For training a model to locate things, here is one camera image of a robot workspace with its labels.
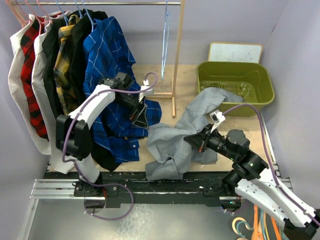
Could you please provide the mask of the yellow hanger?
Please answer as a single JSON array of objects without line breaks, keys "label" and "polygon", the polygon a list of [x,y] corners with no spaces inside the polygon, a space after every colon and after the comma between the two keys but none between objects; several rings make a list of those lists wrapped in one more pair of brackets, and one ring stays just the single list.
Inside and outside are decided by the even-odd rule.
[{"label": "yellow hanger", "polygon": [[265,240],[270,240],[269,232],[268,232],[268,228],[267,228],[267,215],[266,214],[263,215],[263,225],[264,225],[263,237]]}]

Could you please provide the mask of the small whiteboard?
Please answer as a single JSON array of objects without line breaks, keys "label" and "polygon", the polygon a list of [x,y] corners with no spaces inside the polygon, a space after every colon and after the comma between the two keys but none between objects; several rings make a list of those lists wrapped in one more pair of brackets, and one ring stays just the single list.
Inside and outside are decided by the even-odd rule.
[{"label": "small whiteboard", "polygon": [[258,43],[212,42],[209,46],[209,62],[259,63],[263,46]]}]

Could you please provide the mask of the black dark shirt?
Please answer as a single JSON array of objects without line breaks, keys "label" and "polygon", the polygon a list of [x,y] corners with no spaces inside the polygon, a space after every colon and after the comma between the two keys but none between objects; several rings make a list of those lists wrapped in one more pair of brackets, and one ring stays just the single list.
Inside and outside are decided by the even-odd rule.
[{"label": "black dark shirt", "polygon": [[59,115],[62,115],[64,113],[57,94],[56,82],[54,77],[54,67],[60,49],[58,31],[61,27],[64,26],[65,21],[63,19],[54,19],[51,29],[48,31],[46,37],[44,38],[41,44],[42,50],[46,57],[46,64],[43,74],[43,83],[50,104],[50,108],[55,119]]}]

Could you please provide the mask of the yellow plaid shirt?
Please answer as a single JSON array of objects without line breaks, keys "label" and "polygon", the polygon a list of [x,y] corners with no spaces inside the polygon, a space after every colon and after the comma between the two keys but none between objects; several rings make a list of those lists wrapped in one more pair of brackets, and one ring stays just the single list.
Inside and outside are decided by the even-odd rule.
[{"label": "yellow plaid shirt", "polygon": [[58,30],[59,50],[53,68],[53,76],[58,100],[65,116],[69,115],[69,113],[73,112],[80,105],[79,90],[71,76],[71,65],[75,53],[71,35],[73,27],[79,21],[80,17],[72,14],[68,24],[60,27]]}]

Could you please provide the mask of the red plaid shirt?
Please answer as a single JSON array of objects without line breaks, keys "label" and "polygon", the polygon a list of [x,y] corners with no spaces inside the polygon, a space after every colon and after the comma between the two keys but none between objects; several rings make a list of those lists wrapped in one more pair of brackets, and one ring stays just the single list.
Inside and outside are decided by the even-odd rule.
[{"label": "red plaid shirt", "polygon": [[24,55],[24,61],[20,74],[23,91],[26,96],[28,111],[30,115],[30,124],[35,129],[36,134],[42,138],[49,140],[45,122],[32,89],[32,71],[35,63],[34,42],[39,36],[41,25],[35,20],[26,30],[20,40],[20,46]]}]

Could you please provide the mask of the metal clothes rail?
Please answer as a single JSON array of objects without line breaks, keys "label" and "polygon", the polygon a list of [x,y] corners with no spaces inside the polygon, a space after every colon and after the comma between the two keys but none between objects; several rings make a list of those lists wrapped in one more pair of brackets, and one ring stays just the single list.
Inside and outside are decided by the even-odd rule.
[{"label": "metal clothes rail", "polygon": [[[28,2],[30,6],[75,6],[75,2]],[[85,6],[181,6],[182,2],[84,2]]]}]

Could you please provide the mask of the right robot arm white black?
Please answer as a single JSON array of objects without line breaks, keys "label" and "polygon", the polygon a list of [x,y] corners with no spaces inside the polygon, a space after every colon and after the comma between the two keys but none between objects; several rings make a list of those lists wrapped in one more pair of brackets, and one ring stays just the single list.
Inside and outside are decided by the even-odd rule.
[{"label": "right robot arm white black", "polygon": [[184,137],[198,152],[210,149],[233,161],[222,179],[228,196],[244,197],[274,218],[290,240],[311,240],[320,227],[320,211],[293,193],[275,174],[271,165],[250,150],[250,141],[239,129],[222,136],[211,124]]}]

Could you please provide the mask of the wooden clothes rack frame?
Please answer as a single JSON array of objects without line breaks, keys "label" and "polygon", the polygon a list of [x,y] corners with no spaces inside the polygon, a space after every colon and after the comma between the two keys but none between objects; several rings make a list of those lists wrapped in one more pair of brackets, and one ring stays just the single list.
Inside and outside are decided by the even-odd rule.
[{"label": "wooden clothes rack frame", "polygon": [[174,72],[173,77],[171,79],[171,87],[172,90],[170,92],[157,92],[155,95],[151,96],[152,99],[170,99],[172,102],[172,118],[175,118],[177,115],[177,104],[176,104],[176,83],[177,83],[177,74],[178,74],[178,66],[179,66],[179,57],[180,57],[180,49],[181,49],[181,40],[182,40],[182,32],[183,32],[183,21],[184,21],[184,13],[185,13],[185,4],[186,2],[184,0],[180,0],[177,2],[182,2],[182,5],[179,5],[180,11],[179,11],[179,21],[178,21],[178,29],[177,29],[177,38],[176,38],[176,48],[175,48],[175,62],[174,62]]}]

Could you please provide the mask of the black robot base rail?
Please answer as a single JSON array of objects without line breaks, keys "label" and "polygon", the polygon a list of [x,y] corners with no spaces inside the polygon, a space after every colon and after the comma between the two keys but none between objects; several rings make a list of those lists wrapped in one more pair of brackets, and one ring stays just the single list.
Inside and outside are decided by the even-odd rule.
[{"label": "black robot base rail", "polygon": [[205,205],[238,212],[249,203],[244,197],[223,190],[225,171],[192,171],[180,180],[147,180],[142,171],[102,172],[96,187],[80,180],[78,173],[46,172],[45,183],[70,196],[95,200],[106,208],[122,204]]}]

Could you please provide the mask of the beige shirt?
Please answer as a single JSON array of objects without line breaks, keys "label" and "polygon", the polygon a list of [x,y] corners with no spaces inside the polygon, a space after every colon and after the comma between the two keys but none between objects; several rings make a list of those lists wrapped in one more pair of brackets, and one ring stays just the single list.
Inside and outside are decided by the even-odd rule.
[{"label": "beige shirt", "polygon": [[[31,20],[34,20],[34,16],[32,14],[29,15]],[[11,94],[12,99],[17,105],[22,118],[26,124],[27,130],[31,136],[33,143],[37,150],[43,155],[50,155],[50,145],[49,140],[40,138],[36,130],[32,127],[30,123],[30,114],[28,109],[27,98],[24,93],[23,84],[21,81],[21,71],[24,63],[25,56],[23,54],[21,48],[21,39],[23,34],[27,31],[27,29],[32,25],[32,23],[28,23],[25,27],[19,30],[17,33],[13,34],[10,37],[12,52],[13,52],[13,60],[9,69],[8,74],[8,87]]]}]

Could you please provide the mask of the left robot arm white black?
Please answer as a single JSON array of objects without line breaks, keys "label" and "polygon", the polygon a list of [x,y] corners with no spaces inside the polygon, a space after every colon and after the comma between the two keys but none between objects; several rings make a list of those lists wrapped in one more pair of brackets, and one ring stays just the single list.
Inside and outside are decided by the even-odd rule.
[{"label": "left robot arm white black", "polygon": [[115,102],[129,111],[126,118],[131,124],[141,128],[149,126],[144,100],[154,93],[153,86],[144,79],[140,90],[130,91],[132,83],[132,78],[123,72],[114,78],[103,77],[77,109],[56,119],[56,148],[62,151],[64,163],[74,164],[80,179],[86,182],[85,190],[91,196],[98,196],[103,191],[103,184],[98,180],[100,171],[91,155],[94,144],[91,127],[97,117]]}]

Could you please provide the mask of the light blue hanger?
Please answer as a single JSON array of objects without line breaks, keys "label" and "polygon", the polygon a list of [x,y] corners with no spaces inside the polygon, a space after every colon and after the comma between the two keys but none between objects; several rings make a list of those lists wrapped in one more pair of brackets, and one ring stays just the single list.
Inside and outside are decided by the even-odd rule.
[{"label": "light blue hanger", "polygon": [[170,11],[168,10],[169,2],[165,1],[164,26],[162,34],[162,54],[161,54],[161,80],[165,79],[165,69],[168,54],[169,34],[170,34]]}]

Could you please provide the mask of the blue plaid shirt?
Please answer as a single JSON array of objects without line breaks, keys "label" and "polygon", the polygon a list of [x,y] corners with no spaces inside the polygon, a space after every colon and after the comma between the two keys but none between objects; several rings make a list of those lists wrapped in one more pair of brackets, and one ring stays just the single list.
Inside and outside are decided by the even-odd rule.
[{"label": "blue plaid shirt", "polygon": [[[133,83],[129,91],[139,91],[132,66],[135,59],[127,45],[120,24],[111,16],[94,19],[95,28],[83,42],[87,67],[83,91],[89,97],[102,78],[114,78],[119,72],[128,74]],[[148,136],[148,130],[132,125],[130,110],[115,101],[110,103],[92,125],[93,139],[111,152],[116,163],[139,161],[139,138]]]}]

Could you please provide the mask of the olive green plastic bin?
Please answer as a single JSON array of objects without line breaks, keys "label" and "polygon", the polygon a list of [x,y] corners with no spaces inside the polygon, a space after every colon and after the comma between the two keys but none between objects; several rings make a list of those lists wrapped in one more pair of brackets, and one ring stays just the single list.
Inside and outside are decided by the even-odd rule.
[{"label": "olive green plastic bin", "polygon": [[196,76],[199,93],[207,87],[223,89],[258,111],[275,98],[268,71],[258,63],[206,61],[197,66]]}]

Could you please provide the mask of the grey shirt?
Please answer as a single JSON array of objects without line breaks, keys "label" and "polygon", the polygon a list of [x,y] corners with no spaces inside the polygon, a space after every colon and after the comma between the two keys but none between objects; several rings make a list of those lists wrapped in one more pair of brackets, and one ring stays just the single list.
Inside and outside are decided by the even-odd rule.
[{"label": "grey shirt", "polygon": [[218,160],[215,151],[209,149],[203,153],[197,152],[184,141],[184,137],[194,135],[208,125],[207,114],[213,112],[223,102],[243,101],[241,96],[227,90],[208,87],[185,108],[174,127],[164,123],[150,126],[147,149],[155,161],[145,165],[147,180],[179,180],[189,171],[192,162],[203,165],[215,163]]}]

